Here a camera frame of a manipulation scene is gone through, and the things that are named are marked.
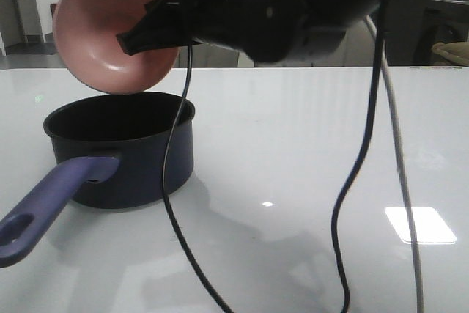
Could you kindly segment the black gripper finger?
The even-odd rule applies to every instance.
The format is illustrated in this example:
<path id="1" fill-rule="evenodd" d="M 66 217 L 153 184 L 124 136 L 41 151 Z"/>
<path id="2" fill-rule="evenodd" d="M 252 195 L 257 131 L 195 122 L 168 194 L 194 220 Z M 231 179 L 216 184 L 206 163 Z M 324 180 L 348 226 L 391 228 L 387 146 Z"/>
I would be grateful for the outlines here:
<path id="1" fill-rule="evenodd" d="M 153 0 L 144 5 L 144 15 L 129 30 L 116 35 L 123 52 L 135 54 L 193 45 L 185 9 L 179 1 Z"/>

